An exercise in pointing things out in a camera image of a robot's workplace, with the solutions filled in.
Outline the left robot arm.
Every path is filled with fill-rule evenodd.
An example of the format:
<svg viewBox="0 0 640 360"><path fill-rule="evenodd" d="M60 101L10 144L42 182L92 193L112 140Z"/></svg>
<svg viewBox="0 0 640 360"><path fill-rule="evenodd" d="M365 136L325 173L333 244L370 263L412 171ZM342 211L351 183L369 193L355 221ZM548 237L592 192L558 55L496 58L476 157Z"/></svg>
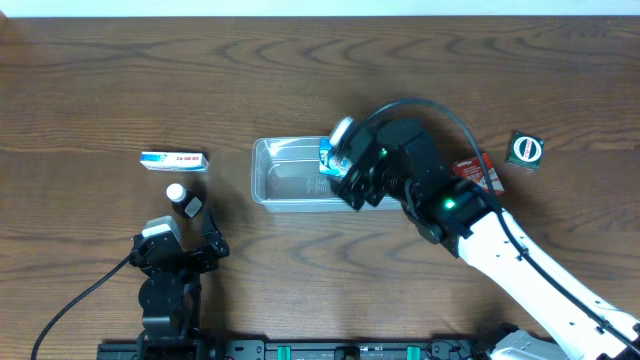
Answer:
<svg viewBox="0 0 640 360"><path fill-rule="evenodd" d="M129 263L147 275L138 294L142 324L152 344L199 345L202 286L200 277L218 268L229 245L205 209L201 219L204 244L185 250L181 231L170 215L150 220L133 237Z"/></svg>

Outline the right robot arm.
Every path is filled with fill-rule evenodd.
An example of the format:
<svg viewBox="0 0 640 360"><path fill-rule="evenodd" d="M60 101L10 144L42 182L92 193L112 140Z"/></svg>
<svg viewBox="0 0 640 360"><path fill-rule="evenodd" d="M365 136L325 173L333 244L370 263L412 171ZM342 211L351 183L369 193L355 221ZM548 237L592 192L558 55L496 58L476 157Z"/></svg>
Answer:
<svg viewBox="0 0 640 360"><path fill-rule="evenodd" d="M353 209L391 196L420 235L485 274L570 359L639 356L639 321L596 295L546 254L499 202L455 177L418 119L357 125L342 119L329 137L348 173L332 188Z"/></svg>

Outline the green box round label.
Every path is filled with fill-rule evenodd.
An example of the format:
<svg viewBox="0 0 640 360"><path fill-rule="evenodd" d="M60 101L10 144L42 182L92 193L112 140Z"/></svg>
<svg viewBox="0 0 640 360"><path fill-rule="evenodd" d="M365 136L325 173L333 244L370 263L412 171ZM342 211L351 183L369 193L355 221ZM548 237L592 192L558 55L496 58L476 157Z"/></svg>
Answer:
<svg viewBox="0 0 640 360"><path fill-rule="evenodd" d="M515 131L508 145L505 162L530 171L540 167L545 142L538 137Z"/></svg>

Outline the red medicine box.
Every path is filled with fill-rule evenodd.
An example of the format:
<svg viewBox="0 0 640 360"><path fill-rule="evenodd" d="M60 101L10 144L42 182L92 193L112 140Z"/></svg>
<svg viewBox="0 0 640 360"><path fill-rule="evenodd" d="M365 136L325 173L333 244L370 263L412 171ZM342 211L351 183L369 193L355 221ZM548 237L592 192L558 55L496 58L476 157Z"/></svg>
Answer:
<svg viewBox="0 0 640 360"><path fill-rule="evenodd" d="M484 161L491 184L493 186L494 192L497 195L501 195L505 192L504 186L502 185L498 174L493 166L493 163L487 153L482 154L482 160ZM452 165L453 173L465 179L469 179L479 186L481 186L484 190L489 191L487 181L484 177L484 172L481 167L481 162L477 157L468 158L466 160L457 161Z"/></svg>

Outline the long blue white box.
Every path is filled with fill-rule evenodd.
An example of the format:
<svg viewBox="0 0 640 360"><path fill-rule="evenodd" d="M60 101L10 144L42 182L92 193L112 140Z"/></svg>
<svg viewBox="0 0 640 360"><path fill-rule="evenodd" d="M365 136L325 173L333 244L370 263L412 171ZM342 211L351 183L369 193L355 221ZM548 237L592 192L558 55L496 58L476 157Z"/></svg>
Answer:
<svg viewBox="0 0 640 360"><path fill-rule="evenodd" d="M319 143L319 173L331 177L344 177L351 162L346 158L339 158L332 151L333 147L328 138L321 138Z"/></svg>

